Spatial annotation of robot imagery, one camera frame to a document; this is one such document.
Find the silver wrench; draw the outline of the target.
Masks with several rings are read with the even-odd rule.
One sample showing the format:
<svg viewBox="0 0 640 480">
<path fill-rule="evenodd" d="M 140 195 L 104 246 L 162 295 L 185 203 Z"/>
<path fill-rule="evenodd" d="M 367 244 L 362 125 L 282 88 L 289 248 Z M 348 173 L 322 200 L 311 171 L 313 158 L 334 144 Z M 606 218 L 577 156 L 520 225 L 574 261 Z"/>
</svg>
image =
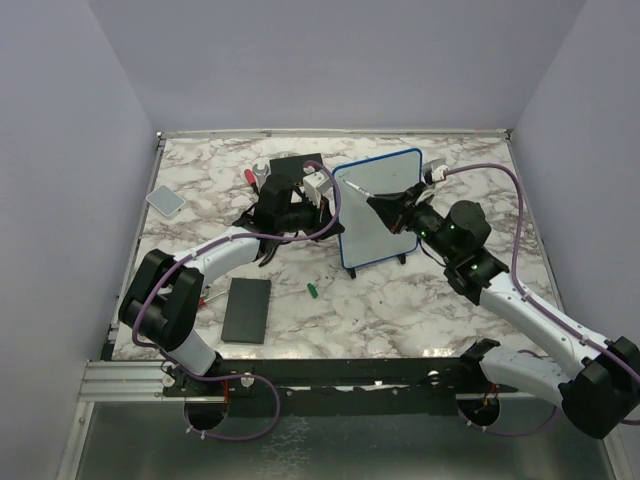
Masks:
<svg viewBox="0 0 640 480">
<path fill-rule="evenodd" d="M 266 163 L 256 163 L 252 167 L 252 172 L 257 182 L 264 183 L 270 174 L 269 165 Z"/>
</svg>

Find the red handled screwdriver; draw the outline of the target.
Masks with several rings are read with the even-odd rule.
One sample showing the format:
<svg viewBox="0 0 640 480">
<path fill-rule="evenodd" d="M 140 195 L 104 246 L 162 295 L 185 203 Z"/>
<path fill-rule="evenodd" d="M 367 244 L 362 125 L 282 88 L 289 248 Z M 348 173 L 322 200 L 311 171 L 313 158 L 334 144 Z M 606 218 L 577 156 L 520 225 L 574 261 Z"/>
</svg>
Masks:
<svg viewBox="0 0 640 480">
<path fill-rule="evenodd" d="M 259 188 L 258 188 L 257 180 L 256 180 L 253 172 L 250 169 L 245 169 L 244 170 L 244 176 L 245 176 L 245 179 L 246 179 L 248 185 L 253 190 L 253 192 L 256 195 L 258 195 L 259 194 Z"/>
</svg>

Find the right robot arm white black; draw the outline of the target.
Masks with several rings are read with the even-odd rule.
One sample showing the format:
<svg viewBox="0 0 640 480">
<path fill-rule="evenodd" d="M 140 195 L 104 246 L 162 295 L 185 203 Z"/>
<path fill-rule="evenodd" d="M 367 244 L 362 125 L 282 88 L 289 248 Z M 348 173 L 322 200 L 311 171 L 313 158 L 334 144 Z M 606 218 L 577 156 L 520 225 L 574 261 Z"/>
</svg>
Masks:
<svg viewBox="0 0 640 480">
<path fill-rule="evenodd" d="M 456 202 L 446 215 L 430 204 L 426 184 L 370 194 L 367 204 L 393 234 L 411 232 L 443 260 L 459 295 L 506 320 L 541 347 L 548 360 L 484 340 L 459 367 L 461 383 L 481 391 L 501 384 L 559 407 L 582 433 L 605 438 L 639 405 L 639 348 L 579 324 L 525 287 L 514 269 L 485 246 L 491 232 L 481 206 Z"/>
</svg>

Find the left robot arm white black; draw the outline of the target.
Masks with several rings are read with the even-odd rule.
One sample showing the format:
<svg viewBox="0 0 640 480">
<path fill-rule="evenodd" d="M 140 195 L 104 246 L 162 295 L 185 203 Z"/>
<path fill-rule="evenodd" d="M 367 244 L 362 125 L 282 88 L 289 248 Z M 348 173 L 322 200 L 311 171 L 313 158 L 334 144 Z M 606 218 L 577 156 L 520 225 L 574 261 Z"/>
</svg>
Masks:
<svg viewBox="0 0 640 480">
<path fill-rule="evenodd" d="M 186 372 L 186 382 L 206 395 L 220 385 L 220 354 L 196 332 L 202 292 L 245 264 L 267 258 L 288 242 L 323 240 L 343 233 L 335 177 L 310 162 L 302 187 L 269 175 L 256 202 L 223 234 L 182 253 L 148 252 L 137 268 L 117 318 L 135 345 L 153 348 Z"/>
</svg>

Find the green whiteboard marker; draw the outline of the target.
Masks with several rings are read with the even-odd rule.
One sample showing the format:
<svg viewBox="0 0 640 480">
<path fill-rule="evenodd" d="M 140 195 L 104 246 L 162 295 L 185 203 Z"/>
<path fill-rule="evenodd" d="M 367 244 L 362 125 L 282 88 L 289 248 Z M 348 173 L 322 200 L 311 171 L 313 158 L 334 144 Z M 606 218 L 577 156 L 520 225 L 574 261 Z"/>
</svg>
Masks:
<svg viewBox="0 0 640 480">
<path fill-rule="evenodd" d="M 345 185 L 349 186 L 350 188 L 352 188 L 353 190 L 355 190 L 356 192 L 360 193 L 361 195 L 367 197 L 367 198 L 371 198 L 372 196 L 374 196 L 373 194 L 371 194 L 370 192 L 368 192 L 364 188 L 356 185 L 355 183 L 353 183 L 351 181 L 343 180 L 343 183 Z"/>
</svg>

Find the white square device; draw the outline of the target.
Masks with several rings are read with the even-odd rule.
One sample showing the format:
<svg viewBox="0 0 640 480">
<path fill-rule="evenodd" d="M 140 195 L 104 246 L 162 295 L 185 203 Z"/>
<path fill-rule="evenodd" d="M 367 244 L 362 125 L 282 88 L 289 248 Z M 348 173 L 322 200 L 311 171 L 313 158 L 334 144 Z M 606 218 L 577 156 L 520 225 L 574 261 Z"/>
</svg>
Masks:
<svg viewBox="0 0 640 480">
<path fill-rule="evenodd" d="M 147 203 L 164 218 L 172 219 L 178 215 L 186 200 L 166 185 L 156 187 L 146 196 Z"/>
</svg>

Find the black rectangular box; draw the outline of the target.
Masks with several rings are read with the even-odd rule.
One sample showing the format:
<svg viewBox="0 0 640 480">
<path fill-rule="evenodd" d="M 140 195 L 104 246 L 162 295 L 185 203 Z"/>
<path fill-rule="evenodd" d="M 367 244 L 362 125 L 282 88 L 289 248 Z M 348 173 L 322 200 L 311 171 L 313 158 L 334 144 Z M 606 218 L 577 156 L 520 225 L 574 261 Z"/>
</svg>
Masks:
<svg viewBox="0 0 640 480">
<path fill-rule="evenodd" d="M 271 287 L 270 280 L 232 279 L 221 333 L 224 343 L 264 343 Z"/>
</svg>

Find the black network switch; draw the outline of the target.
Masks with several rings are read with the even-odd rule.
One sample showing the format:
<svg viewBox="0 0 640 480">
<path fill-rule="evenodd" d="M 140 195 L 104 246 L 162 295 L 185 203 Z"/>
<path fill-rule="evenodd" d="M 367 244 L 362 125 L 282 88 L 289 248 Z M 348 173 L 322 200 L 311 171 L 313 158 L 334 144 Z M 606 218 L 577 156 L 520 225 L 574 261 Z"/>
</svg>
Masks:
<svg viewBox="0 0 640 480">
<path fill-rule="evenodd" d="M 320 153 L 311 153 L 275 158 L 269 161 L 269 167 L 272 174 L 285 175 L 292 180 L 296 180 L 305 175 L 304 165 L 311 161 L 322 164 L 322 155 Z"/>
</svg>

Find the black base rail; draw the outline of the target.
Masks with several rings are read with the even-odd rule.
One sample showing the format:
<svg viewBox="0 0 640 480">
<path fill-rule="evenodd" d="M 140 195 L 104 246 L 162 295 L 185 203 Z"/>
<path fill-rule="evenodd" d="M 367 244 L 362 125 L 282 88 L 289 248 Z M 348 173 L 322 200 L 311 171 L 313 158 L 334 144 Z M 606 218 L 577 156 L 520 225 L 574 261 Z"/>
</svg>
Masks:
<svg viewBox="0 0 640 480">
<path fill-rule="evenodd" d="M 210 380 L 167 361 L 100 361 L 83 394 L 100 401 L 167 401 L 200 423 L 223 417 L 453 415 L 462 400 L 487 402 L 492 386 L 458 357 L 347 360 L 222 360 Z"/>
</svg>

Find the black handled pliers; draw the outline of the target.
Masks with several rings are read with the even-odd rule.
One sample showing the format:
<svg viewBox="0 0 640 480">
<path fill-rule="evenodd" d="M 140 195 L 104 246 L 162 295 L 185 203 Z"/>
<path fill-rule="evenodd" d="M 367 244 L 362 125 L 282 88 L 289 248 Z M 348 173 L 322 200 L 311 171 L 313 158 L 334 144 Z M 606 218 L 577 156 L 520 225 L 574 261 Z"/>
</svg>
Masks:
<svg viewBox="0 0 640 480">
<path fill-rule="evenodd" d="M 232 223 L 232 225 L 235 227 L 245 228 L 252 232 L 258 231 L 257 227 L 253 223 L 253 216 L 249 213 L 249 211 L 243 212 L 240 217 Z M 258 256 L 256 257 L 258 267 L 263 268 L 264 266 L 269 264 L 275 257 L 278 248 L 282 244 L 283 241 L 261 240 L 258 250 Z"/>
</svg>

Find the green marker cap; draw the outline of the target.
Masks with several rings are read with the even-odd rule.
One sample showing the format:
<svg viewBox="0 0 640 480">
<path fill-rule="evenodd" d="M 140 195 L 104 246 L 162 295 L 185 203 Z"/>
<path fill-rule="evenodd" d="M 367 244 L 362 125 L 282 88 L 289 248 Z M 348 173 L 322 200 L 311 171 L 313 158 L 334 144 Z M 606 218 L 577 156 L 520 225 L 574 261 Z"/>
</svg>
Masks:
<svg viewBox="0 0 640 480">
<path fill-rule="evenodd" d="M 307 289 L 309 290 L 310 295 L 311 295 L 314 299 L 316 299 L 316 298 L 319 296 L 319 293 L 318 293 L 318 291 L 317 291 L 316 287 L 315 287 L 313 284 L 308 283 L 308 284 L 307 284 Z"/>
</svg>

